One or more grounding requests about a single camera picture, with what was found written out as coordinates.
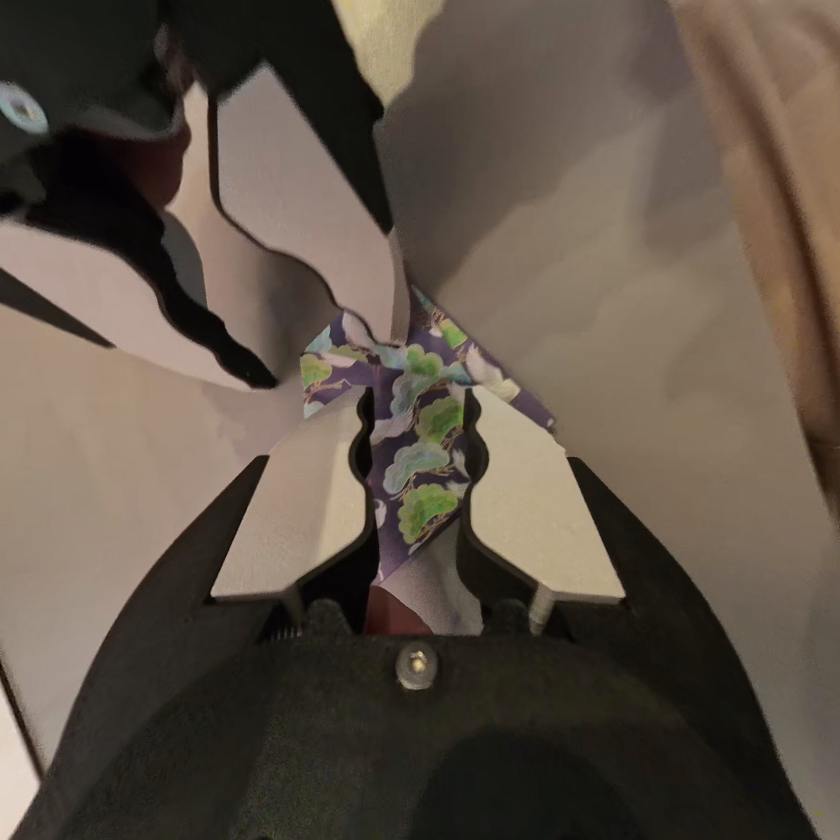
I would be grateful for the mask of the beige cloth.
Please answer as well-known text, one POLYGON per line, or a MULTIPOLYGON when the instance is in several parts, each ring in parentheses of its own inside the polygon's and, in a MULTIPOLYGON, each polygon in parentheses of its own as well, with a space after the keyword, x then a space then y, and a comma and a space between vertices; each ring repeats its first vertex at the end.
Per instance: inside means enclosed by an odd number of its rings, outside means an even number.
POLYGON ((839 504, 839 3, 669 2, 826 504, 839 504))

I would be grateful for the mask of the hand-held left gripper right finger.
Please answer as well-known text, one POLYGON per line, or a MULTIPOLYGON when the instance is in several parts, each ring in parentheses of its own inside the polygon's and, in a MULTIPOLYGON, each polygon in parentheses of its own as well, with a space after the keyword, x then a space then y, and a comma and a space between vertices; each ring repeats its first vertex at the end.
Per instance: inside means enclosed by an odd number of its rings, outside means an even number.
POLYGON ((467 390, 463 420, 469 482, 456 570, 485 631, 508 602, 522 606, 537 636, 556 606, 621 605, 625 588, 550 430, 486 387, 467 390))

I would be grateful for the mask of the purple crane patterned origami paper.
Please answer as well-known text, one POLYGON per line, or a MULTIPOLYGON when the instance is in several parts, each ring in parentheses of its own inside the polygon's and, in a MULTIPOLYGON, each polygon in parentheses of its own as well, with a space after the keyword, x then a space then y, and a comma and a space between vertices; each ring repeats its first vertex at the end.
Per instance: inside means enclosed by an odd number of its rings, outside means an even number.
POLYGON ((478 601, 455 567, 459 514, 469 479, 466 389, 484 386, 549 433, 556 422, 447 312, 412 289, 407 339, 378 344, 345 312, 300 357, 303 413, 315 414, 354 385, 372 389, 368 484, 380 567, 374 580, 440 635, 477 635, 478 601))

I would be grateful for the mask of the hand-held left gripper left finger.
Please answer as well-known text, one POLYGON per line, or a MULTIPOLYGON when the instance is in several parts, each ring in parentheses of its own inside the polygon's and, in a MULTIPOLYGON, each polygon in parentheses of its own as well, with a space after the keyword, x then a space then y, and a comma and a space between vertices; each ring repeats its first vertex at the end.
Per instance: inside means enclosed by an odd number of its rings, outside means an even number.
POLYGON ((315 601, 364 629, 380 565, 372 468, 373 391, 355 385, 271 450, 210 596, 280 600, 295 623, 315 601))

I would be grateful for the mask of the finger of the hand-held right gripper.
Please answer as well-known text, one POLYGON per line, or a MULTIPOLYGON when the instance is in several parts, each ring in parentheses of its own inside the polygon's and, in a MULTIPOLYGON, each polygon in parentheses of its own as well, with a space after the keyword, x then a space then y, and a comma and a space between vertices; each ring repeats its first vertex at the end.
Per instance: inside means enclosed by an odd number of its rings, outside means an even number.
POLYGON ((44 196, 2 217, 2 269, 116 349, 237 391, 277 378, 183 288, 165 223, 97 148, 58 148, 44 196))
POLYGON ((406 343, 410 290, 382 231, 266 62, 214 104, 219 210, 257 245, 308 266, 373 343, 406 343))

